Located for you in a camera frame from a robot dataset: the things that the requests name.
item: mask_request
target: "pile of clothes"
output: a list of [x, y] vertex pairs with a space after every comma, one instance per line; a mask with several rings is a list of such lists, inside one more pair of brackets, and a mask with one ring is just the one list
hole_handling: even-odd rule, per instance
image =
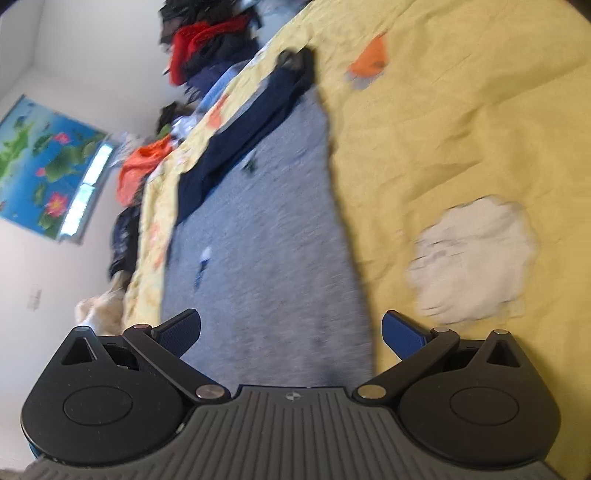
[[255, 8], [236, 0], [167, 0], [160, 10], [161, 43], [171, 53], [173, 85], [186, 84], [190, 100], [202, 98], [234, 64], [259, 50], [250, 25], [260, 27]]

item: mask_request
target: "orange clothing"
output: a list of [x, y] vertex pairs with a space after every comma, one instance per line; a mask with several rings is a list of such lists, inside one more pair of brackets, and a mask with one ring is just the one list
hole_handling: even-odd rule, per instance
[[365, 50], [359, 55], [349, 68], [348, 72], [354, 77], [370, 78], [381, 73], [388, 63], [388, 54], [382, 36], [378, 35]]
[[117, 200], [121, 205], [127, 207], [131, 204], [142, 179], [151, 174], [172, 152], [170, 139], [170, 135], [167, 135], [153, 144], [139, 147], [125, 160], [117, 185]]

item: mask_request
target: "white cloth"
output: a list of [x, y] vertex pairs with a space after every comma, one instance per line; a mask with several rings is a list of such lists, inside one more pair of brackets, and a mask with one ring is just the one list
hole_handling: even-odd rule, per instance
[[498, 314], [521, 294], [535, 253], [522, 209], [495, 197], [449, 209], [416, 245], [408, 279], [418, 311], [441, 323]]

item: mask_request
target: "blue poster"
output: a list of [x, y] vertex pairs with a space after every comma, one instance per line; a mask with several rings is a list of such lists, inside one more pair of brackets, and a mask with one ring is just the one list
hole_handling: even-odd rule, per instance
[[56, 239], [104, 138], [21, 97], [0, 124], [0, 216]]

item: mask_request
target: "metal screw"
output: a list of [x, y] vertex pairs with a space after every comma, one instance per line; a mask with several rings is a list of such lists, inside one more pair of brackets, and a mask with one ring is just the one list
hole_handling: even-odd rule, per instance
[[195, 390], [195, 395], [202, 400], [217, 400], [222, 398], [226, 391], [220, 385], [201, 385]]
[[381, 385], [361, 385], [357, 389], [357, 393], [361, 398], [367, 398], [368, 400], [377, 400], [386, 396], [386, 389]]

